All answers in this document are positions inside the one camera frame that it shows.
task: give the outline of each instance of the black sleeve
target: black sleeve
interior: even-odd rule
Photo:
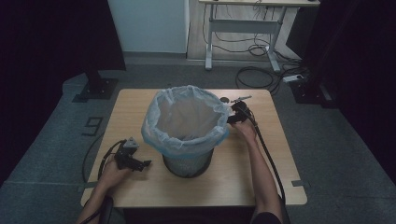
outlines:
[[[263,212],[259,213],[254,219],[252,224],[282,224],[276,215]]]

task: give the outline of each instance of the person's left arm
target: person's left arm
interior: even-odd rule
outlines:
[[[96,187],[93,189],[90,199],[84,206],[76,224],[83,222],[85,219],[94,214],[102,205],[102,202],[109,189],[117,186],[122,179],[131,173],[130,169],[119,170],[116,161],[111,156],[105,166]],[[90,221],[90,224],[99,222],[99,216]]]

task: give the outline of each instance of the black stand base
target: black stand base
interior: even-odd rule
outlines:
[[[325,108],[337,107],[335,101],[322,86],[317,91],[307,91],[305,82],[294,81],[289,84],[297,104],[322,105]]]
[[[86,103],[90,99],[108,100],[111,98],[118,82],[116,78],[101,78],[99,85],[94,87],[88,82],[82,92],[75,96],[73,103]]]

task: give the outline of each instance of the hand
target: hand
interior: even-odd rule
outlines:
[[[231,126],[235,128],[247,142],[256,140],[256,130],[249,119],[243,122],[233,123]]]
[[[130,173],[131,170],[128,168],[120,170],[114,160],[114,156],[110,155],[105,165],[105,169],[102,172],[102,176],[99,179],[98,187],[100,186],[104,188],[104,190],[111,189],[117,186],[122,179]]]

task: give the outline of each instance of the trash can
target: trash can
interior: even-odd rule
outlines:
[[[209,166],[214,147],[228,135],[228,106],[194,86],[161,90],[142,125],[146,143],[163,154],[170,172],[196,177]]]

